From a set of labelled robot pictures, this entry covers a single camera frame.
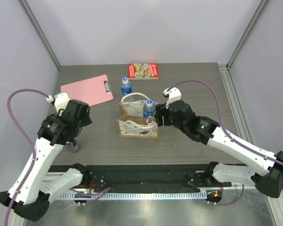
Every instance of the clipboard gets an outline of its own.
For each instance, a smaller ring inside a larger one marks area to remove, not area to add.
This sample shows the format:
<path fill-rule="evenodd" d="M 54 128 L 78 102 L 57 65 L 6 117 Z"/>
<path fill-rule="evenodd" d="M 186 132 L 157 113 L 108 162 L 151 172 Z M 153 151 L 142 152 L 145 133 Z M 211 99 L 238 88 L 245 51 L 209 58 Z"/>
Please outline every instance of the clipboard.
<path fill-rule="evenodd" d="M 61 92 L 67 93 L 70 99 L 83 101 L 89 106 L 113 99 L 107 75 L 63 85 Z"/>

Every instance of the bottle label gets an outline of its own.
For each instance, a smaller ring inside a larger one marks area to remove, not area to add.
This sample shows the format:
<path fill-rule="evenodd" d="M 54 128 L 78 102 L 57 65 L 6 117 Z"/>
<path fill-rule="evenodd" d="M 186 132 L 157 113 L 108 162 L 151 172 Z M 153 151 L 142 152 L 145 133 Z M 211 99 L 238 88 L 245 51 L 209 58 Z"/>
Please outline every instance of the bottle label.
<path fill-rule="evenodd" d="M 143 110 L 143 117 L 147 118 L 148 116 L 154 116 L 154 112 L 155 112 L 155 110 L 153 112 L 147 112 L 147 111 Z"/>
<path fill-rule="evenodd" d="M 132 86 L 130 88 L 128 88 L 128 89 L 121 88 L 121 91 L 122 91 L 122 95 L 126 96 L 127 94 L 132 93 Z"/>

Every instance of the wooden tabletop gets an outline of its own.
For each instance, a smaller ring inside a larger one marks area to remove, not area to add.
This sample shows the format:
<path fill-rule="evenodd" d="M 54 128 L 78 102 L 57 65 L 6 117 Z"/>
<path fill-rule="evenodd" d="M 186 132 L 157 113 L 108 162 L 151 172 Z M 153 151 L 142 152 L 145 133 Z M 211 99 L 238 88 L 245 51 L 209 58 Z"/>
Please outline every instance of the wooden tabletop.
<path fill-rule="evenodd" d="M 159 64 L 158 80 L 132 81 L 133 92 L 141 92 L 159 103 L 166 99 L 162 91 L 186 79 L 202 79 L 209 83 L 218 95 L 222 118 L 228 130 L 237 134 L 233 115 L 223 81 L 216 63 Z M 106 74 L 114 99 L 91 107 L 92 124 L 85 127 L 76 138 L 80 151 L 72 153 L 66 147 L 53 164 L 88 165 L 105 164 L 197 164 L 218 161 L 239 162 L 232 156 L 209 146 L 191 141 L 174 127 L 161 127 L 160 139 L 119 137 L 116 120 L 121 116 L 118 103 L 121 99 L 121 79 L 128 74 L 128 65 L 80 65 L 63 66 L 59 73 L 55 93 L 60 86 Z M 188 103 L 197 115 L 218 120 L 216 103 L 208 88 L 199 83 L 178 86 L 182 100 Z"/>

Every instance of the wall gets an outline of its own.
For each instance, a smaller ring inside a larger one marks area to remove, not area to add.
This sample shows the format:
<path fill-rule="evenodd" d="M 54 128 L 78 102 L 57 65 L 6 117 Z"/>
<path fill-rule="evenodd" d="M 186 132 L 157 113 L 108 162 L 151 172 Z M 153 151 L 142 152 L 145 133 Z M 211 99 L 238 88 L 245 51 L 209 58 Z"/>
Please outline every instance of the wall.
<path fill-rule="evenodd" d="M 283 0 L 269 3 L 232 74 L 256 143 L 283 151 Z"/>
<path fill-rule="evenodd" d="M 31 153 L 6 108 L 10 93 L 34 88 L 51 93 L 58 71 L 16 0 L 0 0 L 0 191 L 8 190 Z M 12 100 L 15 117 L 31 139 L 48 111 L 37 94 L 22 93 Z M 6 207 L 0 204 L 0 226 Z"/>
<path fill-rule="evenodd" d="M 227 63 L 260 0 L 27 0 L 62 65 Z"/>

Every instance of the book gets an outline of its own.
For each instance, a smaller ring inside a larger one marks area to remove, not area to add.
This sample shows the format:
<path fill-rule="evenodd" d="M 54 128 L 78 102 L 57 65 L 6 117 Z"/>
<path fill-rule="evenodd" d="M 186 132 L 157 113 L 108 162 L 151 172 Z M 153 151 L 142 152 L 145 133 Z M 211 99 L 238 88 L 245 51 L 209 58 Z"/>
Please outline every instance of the book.
<path fill-rule="evenodd" d="M 128 79 L 158 79 L 158 64 L 129 64 Z"/>

